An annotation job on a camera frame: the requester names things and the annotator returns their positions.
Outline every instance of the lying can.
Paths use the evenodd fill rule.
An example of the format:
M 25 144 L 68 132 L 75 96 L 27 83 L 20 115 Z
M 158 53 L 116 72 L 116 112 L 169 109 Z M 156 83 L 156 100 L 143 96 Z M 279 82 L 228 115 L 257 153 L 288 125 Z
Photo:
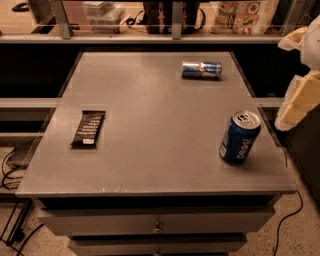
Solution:
M 206 78 L 218 79 L 222 73 L 222 64 L 220 62 L 182 62 L 183 78 Z

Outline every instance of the black cable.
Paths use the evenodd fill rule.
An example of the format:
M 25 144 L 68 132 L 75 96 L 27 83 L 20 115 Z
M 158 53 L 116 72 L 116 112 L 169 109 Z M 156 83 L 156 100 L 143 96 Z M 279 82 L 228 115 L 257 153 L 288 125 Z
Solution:
M 288 214 L 287 216 L 283 217 L 282 220 L 280 221 L 279 225 L 278 225 L 278 229 L 277 229 L 277 238 L 276 238 L 276 246 L 274 247 L 274 253 L 273 253 L 273 256 L 276 256 L 277 254 L 277 251 L 278 251 L 278 246 L 279 246 L 279 234 L 280 234 L 280 227 L 281 227 L 281 224 L 284 220 L 286 220 L 287 218 L 293 216 L 293 215 L 296 215 L 297 213 L 299 213 L 302 208 L 303 208 L 303 200 L 302 200 L 302 197 L 299 193 L 299 191 L 297 191 L 298 195 L 299 195 L 299 198 L 300 198 L 300 207 L 298 210 L 296 210 L 295 212 L 293 213 L 290 213 Z
M 9 175 L 14 172 L 14 171 L 18 171 L 18 168 L 14 168 L 14 169 L 11 169 L 8 173 L 5 173 L 4 172 L 4 163 L 6 162 L 7 158 L 12 154 L 14 153 L 15 151 L 17 151 L 19 148 L 21 148 L 22 146 L 25 146 L 27 145 L 28 143 L 34 141 L 35 138 L 23 143 L 22 145 L 14 148 L 13 150 L 11 150 L 2 160 L 2 164 L 1 164 L 1 171 L 2 171 L 2 174 L 3 174 L 3 178 L 2 178 L 2 181 L 1 181 L 1 185 L 0 185 L 0 188 L 5 188 L 7 190 L 13 190 L 13 189 L 17 189 L 20 182 L 19 181 L 13 181 L 13 182 L 9 182 L 9 183 L 5 183 L 5 180 L 6 179 L 20 179 L 20 178 L 23 178 L 23 177 L 9 177 Z
M 19 176 L 19 177 L 10 177 L 9 175 L 13 172 L 16 172 L 16 171 L 19 171 L 19 168 L 14 168 L 14 169 L 11 169 L 10 171 L 8 171 L 2 178 L 1 180 L 1 186 L 0 187 L 3 187 L 7 190 L 13 190 L 13 189 L 17 189 L 18 188 L 18 185 L 20 184 L 20 181 L 13 181 L 13 182 L 9 182 L 9 183 L 5 183 L 6 179 L 21 179 L 23 178 L 23 176 Z
M 283 150 L 284 157 L 285 157 L 285 164 L 286 164 L 286 167 L 288 167 L 288 161 L 287 161 L 286 151 L 283 149 L 283 147 L 280 147 L 280 148 Z M 273 256 L 276 256 L 277 251 L 278 251 L 278 247 L 279 247 L 279 236 L 280 236 L 280 227 L 281 227 L 282 222 L 283 222 L 284 220 L 286 220 L 287 218 L 289 218 L 289 217 L 291 217 L 291 216 L 293 216 L 293 215 L 298 214 L 298 213 L 302 210 L 302 208 L 303 208 L 303 200 L 302 200 L 302 197 L 301 197 L 299 191 L 297 191 L 297 193 L 298 193 L 299 198 L 300 198 L 300 207 L 299 207 L 299 209 L 296 210 L 295 212 L 290 213 L 290 214 L 288 214 L 287 216 L 283 217 L 283 218 L 281 219 L 281 221 L 279 222 L 279 225 L 278 225 L 278 228 L 277 228 L 276 245 L 275 245 L 275 247 L 274 247 L 274 249 L 273 249 Z
M 14 248 L 12 245 L 7 245 L 5 240 L 3 240 L 2 238 L 0 238 L 0 239 L 1 239 L 2 242 L 5 243 L 6 246 L 10 247 L 12 250 L 14 250 L 14 251 L 16 251 L 16 252 L 19 252 L 19 250 L 16 249 L 16 248 Z
M 44 224 L 40 224 L 38 227 L 36 227 L 31 233 L 30 235 L 23 241 L 23 244 L 21 245 L 21 248 L 19 249 L 19 251 L 17 252 L 16 256 L 20 256 L 23 255 L 22 254 L 22 250 L 25 247 L 25 245 L 27 244 L 27 242 L 29 241 L 29 239 L 40 229 L 44 226 Z

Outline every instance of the speckled floor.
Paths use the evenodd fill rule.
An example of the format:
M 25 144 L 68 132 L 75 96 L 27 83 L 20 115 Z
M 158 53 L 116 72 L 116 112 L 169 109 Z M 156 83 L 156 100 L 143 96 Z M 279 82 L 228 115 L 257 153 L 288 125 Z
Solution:
M 0 148 L 0 158 L 4 157 L 7 148 Z M 302 210 L 286 219 L 279 233 L 279 248 L 277 256 L 311 256 L 319 255 L 320 252 L 320 211 L 315 204 L 312 195 L 306 187 L 297 170 L 294 162 L 288 156 L 288 169 L 295 180 L 298 190 L 303 199 Z M 230 253 L 230 256 L 271 256 L 276 244 L 277 227 L 280 220 L 295 212 L 300 207 L 298 194 L 284 195 L 276 203 L 276 214 L 261 228 L 257 233 L 247 235 L 248 243 L 239 251 Z M 0 214 L 2 223 L 9 211 L 3 204 L 0 204 Z M 25 235 L 28 236 L 40 223 L 37 220 L 37 208 L 33 206 L 24 226 Z M 54 236 L 46 227 L 42 227 L 32 236 L 24 247 L 22 253 L 25 256 L 74 256 L 67 247 L 68 238 Z M 15 248 L 19 249 L 20 243 L 14 243 Z M 14 256 L 17 253 L 0 243 L 1 256 Z

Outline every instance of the tabletop surface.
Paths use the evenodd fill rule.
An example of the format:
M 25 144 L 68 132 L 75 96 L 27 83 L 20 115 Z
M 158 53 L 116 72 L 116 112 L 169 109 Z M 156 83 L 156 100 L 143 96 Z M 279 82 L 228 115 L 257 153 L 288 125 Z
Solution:
M 183 79 L 182 61 L 221 62 L 222 77 Z M 226 125 L 244 109 L 260 116 L 229 52 L 85 52 L 17 195 L 295 191 L 264 123 L 244 164 L 230 166 L 220 158 Z M 106 111 L 95 148 L 70 145 L 82 110 Z

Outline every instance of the soda can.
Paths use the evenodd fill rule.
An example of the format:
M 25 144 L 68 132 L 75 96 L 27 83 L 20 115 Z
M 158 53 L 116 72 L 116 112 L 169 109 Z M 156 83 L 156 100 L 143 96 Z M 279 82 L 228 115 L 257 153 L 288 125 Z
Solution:
M 219 153 L 230 164 L 243 163 L 261 130 L 258 115 L 251 111 L 236 112 L 229 120 Z
M 222 64 L 220 62 L 182 62 L 183 78 L 205 78 L 218 79 L 222 73 Z

